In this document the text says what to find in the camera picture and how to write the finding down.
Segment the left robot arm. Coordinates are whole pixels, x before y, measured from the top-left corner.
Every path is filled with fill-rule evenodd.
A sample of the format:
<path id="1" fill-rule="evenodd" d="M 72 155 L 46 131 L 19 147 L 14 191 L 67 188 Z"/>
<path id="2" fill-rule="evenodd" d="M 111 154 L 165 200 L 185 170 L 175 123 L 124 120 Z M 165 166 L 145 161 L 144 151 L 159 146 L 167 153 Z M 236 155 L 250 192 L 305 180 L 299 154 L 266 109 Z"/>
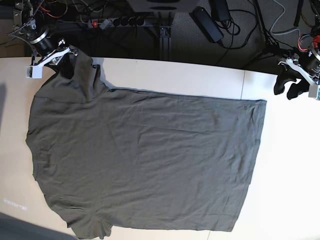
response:
<path id="1" fill-rule="evenodd" d="M 286 93 L 288 100 L 303 93 L 308 97 L 320 99 L 320 26 L 315 25 L 308 34 L 301 34 L 297 39 L 297 48 L 289 50 L 279 59 L 282 67 L 276 78 L 273 93 L 285 92 L 285 84 L 292 82 Z"/>

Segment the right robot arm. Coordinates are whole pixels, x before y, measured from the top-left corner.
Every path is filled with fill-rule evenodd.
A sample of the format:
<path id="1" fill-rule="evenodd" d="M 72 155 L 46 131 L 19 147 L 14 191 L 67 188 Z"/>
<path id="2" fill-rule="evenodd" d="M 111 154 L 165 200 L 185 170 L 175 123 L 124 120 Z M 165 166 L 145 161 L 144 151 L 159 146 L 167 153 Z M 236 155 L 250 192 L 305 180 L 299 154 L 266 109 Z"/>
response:
<path id="1" fill-rule="evenodd" d="M 30 47 L 31 63 L 25 71 L 27 78 L 41 79 L 43 68 L 48 67 L 71 79 L 75 71 L 70 56 L 76 57 L 78 50 L 68 45 L 63 37 L 54 35 L 53 25 L 45 18 L 44 3 L 44 0 L 16 0 L 13 31 L 7 35 Z"/>

